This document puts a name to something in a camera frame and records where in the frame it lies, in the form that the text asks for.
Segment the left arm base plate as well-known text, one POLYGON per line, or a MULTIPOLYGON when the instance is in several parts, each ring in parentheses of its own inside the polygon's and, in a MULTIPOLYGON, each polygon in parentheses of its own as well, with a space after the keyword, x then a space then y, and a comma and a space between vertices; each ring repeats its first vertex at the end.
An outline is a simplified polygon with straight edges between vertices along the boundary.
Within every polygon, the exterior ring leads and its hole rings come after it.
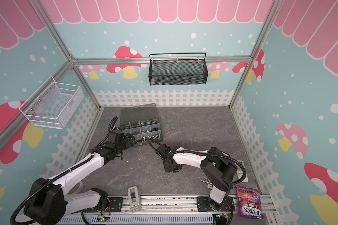
POLYGON ((104 213, 120 213, 123 207, 123 197, 108 197, 108 204, 102 212, 104 213))

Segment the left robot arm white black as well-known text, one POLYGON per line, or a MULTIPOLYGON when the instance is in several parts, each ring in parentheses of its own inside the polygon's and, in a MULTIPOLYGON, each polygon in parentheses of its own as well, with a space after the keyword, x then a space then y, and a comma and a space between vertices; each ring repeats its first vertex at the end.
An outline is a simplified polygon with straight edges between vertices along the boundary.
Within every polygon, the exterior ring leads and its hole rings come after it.
POLYGON ((105 211, 110 208, 108 193, 92 188, 79 194, 69 192, 92 172, 103 167, 122 152, 136 144, 133 135, 118 128, 108 131, 106 138, 96 145, 81 161, 64 172, 49 179, 37 179, 31 188, 29 196, 15 209, 10 223, 18 225, 16 220, 20 211, 30 218, 24 224, 39 223, 55 225, 63 217, 86 209, 105 211))

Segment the clear plastic organizer box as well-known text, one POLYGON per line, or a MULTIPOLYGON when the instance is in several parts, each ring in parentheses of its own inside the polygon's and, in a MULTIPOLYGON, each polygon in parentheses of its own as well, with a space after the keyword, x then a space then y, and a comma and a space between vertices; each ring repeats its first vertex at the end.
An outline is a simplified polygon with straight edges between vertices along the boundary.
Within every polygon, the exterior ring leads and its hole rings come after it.
POLYGON ((155 103, 121 109, 120 128, 134 136, 135 146, 146 145, 150 140, 157 142, 163 140, 155 103))

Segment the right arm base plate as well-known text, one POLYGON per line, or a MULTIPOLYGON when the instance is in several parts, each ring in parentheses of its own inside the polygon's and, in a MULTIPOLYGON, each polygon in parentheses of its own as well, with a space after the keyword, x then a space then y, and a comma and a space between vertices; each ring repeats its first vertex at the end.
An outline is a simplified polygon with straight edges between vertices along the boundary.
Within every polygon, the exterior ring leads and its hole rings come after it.
POLYGON ((225 196, 222 203, 217 203, 209 196, 197 197, 197 210, 199 212, 232 212, 235 211, 233 198, 225 196))

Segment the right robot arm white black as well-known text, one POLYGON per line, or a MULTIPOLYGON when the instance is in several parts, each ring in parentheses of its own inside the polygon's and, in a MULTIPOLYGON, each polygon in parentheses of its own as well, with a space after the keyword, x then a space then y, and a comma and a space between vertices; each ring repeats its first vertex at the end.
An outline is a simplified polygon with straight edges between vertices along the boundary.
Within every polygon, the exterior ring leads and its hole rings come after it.
POLYGON ((212 147, 208 151, 194 151, 183 147, 170 147, 157 142, 151 148, 163 161, 166 172, 180 172, 183 165, 201 169, 212 184, 209 202, 221 206, 233 186, 247 177, 246 169, 229 154, 212 147))

